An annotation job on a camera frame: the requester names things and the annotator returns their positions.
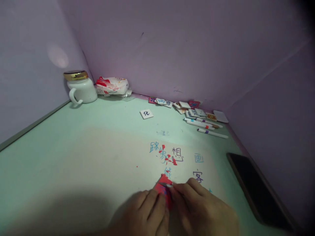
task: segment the gold lid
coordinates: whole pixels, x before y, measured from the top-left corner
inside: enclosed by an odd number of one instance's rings
[[[71,70],[63,73],[63,77],[65,77],[68,81],[86,79],[89,77],[88,73],[85,70]]]

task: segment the hand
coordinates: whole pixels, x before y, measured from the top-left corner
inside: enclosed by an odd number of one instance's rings
[[[181,223],[190,236],[238,236],[235,211],[194,178],[170,188]]]
[[[165,197],[155,190],[138,193],[122,218],[103,236],[167,236],[169,212]]]

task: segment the black smartphone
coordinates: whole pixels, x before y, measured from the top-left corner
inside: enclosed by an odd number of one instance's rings
[[[256,164],[245,156],[233,153],[228,153],[227,158],[256,219],[265,225],[296,231],[296,222]]]

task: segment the red and white packaging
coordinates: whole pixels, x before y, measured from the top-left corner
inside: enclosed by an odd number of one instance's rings
[[[128,88],[128,80],[119,77],[103,78],[100,76],[96,81],[97,93],[105,96],[125,94]]]

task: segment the white mug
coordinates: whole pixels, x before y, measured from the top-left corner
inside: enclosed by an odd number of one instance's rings
[[[68,71],[64,73],[64,77],[68,80],[69,97],[74,104],[91,103],[97,99],[94,84],[86,71]]]

